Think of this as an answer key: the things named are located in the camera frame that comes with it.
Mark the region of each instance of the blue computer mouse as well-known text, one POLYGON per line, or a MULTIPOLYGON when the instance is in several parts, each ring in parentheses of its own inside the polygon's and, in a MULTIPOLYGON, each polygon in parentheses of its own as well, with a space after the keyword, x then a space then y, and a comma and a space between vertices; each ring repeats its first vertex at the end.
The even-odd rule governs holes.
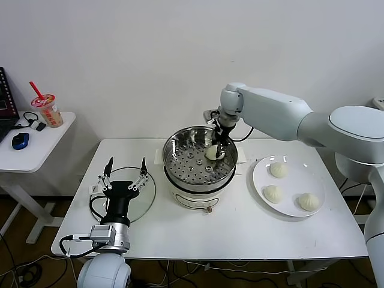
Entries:
POLYGON ((21 150, 27 147, 29 141, 29 133, 19 133, 12 138, 12 147, 21 150))

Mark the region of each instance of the white wall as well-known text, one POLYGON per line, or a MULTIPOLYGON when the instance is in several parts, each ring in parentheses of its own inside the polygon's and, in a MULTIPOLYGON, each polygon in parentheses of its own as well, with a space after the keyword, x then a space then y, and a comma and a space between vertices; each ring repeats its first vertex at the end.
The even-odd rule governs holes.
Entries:
POLYGON ((65 152, 52 156, 65 163, 53 185, 74 194, 58 183, 83 173, 99 139, 203 124, 227 82, 324 112, 383 95, 383 9, 380 0, 3 0, 0 65, 21 108, 33 80, 76 113, 65 152))

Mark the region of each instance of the straw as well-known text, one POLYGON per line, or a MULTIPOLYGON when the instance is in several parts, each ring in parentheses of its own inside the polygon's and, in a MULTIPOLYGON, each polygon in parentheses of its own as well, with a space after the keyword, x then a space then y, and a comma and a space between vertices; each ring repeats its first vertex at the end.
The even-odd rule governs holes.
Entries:
POLYGON ((37 89, 36 85, 34 82, 30 81, 29 84, 32 86, 32 88, 34 89, 34 91, 36 92, 36 94, 38 95, 38 97, 41 99, 41 100, 44 100, 44 96, 40 93, 40 91, 37 89))

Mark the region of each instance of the steamed bun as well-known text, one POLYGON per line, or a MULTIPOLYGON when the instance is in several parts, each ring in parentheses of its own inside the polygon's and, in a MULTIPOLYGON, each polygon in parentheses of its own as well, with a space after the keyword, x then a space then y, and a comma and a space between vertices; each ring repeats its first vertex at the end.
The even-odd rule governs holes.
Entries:
POLYGON ((271 174, 276 178, 284 178, 288 174, 288 166, 284 163, 272 163, 269 169, 271 174))
POLYGON ((216 158, 217 145, 212 145, 206 150, 205 157, 210 159, 211 161, 221 160, 224 158, 225 154, 221 154, 218 158, 216 158))
POLYGON ((272 203, 279 203, 283 199, 283 191, 280 187, 269 185, 264 189, 264 196, 272 203))
POLYGON ((299 204, 302 209, 307 211, 315 211, 320 206, 319 198, 312 193, 304 193, 299 197, 299 204))

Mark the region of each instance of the drink cup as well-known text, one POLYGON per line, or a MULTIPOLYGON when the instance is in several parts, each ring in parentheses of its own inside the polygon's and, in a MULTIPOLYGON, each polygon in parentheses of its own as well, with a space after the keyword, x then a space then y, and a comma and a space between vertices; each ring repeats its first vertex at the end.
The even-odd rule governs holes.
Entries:
POLYGON ((60 111, 55 104, 55 96, 52 94, 43 94, 43 97, 44 99, 36 97, 31 101, 31 105, 40 112, 49 127, 60 127, 63 120, 60 111))

